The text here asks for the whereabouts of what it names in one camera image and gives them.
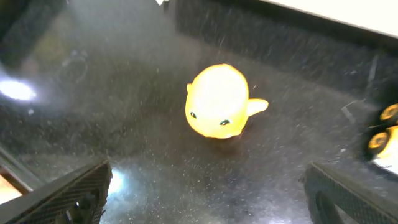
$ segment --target toy wheel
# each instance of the toy wheel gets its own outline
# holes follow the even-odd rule
[[[386,148],[389,138],[390,135],[387,132],[382,132],[373,136],[369,141],[369,153],[373,156],[378,155],[384,150],[384,148]]]
[[[398,124],[398,103],[387,107],[380,115],[380,121],[388,126]]]

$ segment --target black countertop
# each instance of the black countertop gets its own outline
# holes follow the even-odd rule
[[[109,158],[102,223],[311,223],[310,161],[398,194],[363,159],[397,101],[394,44],[259,2],[36,0],[0,51],[3,76],[36,97],[2,96],[0,142],[46,182]],[[185,120],[186,84],[216,63],[270,103],[240,138],[205,139]]]

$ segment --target yellow toy car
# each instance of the yellow toy car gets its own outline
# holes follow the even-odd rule
[[[386,131],[372,137],[368,150],[375,165],[398,175],[398,104],[387,107],[380,121],[387,126]]]

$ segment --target toy fin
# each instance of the toy fin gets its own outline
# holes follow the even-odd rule
[[[262,99],[249,99],[248,110],[246,114],[252,116],[258,112],[265,111],[268,107],[268,102]]]
[[[189,84],[187,85],[187,92],[189,93],[189,91],[191,91],[191,89],[192,89],[192,84],[189,83]]]

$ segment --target yellow toy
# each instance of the yellow toy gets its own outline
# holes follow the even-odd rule
[[[369,142],[372,162],[398,175],[398,104],[387,107],[380,115],[386,131],[376,134]]]
[[[268,102],[249,99],[248,83],[230,65],[213,65],[187,85],[185,116],[205,137],[225,139],[240,135],[248,117],[264,111]]]

